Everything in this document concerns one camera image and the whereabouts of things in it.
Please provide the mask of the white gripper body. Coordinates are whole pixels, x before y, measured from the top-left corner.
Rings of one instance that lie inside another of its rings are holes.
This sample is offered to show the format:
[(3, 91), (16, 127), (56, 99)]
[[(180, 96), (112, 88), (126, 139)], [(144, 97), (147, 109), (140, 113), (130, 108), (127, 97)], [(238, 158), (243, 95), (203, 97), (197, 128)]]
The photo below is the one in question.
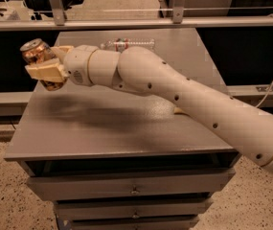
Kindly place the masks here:
[(69, 51), (63, 65), (69, 74), (69, 80), (76, 85), (92, 86), (89, 78), (89, 60), (98, 50), (96, 46), (81, 45)]

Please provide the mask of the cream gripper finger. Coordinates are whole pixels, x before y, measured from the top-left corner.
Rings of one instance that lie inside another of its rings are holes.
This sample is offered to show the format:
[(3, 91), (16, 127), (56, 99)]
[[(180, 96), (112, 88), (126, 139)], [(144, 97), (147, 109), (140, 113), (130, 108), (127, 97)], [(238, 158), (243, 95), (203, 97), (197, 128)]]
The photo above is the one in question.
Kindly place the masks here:
[(63, 64), (58, 58), (25, 66), (32, 79), (39, 81), (65, 82), (68, 79)]
[(60, 62), (63, 62), (65, 56), (73, 49), (74, 47), (72, 45), (54, 46), (51, 48), (52, 52), (56, 55)]

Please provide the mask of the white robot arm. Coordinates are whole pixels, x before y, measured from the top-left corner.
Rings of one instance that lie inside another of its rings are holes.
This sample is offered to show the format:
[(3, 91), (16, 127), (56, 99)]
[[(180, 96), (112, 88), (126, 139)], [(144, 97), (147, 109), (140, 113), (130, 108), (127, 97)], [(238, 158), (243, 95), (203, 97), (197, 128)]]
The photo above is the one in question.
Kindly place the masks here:
[(119, 53), (88, 45), (37, 46), (22, 55), (35, 80), (101, 85), (168, 100), (273, 174), (272, 114), (181, 75), (146, 48)]

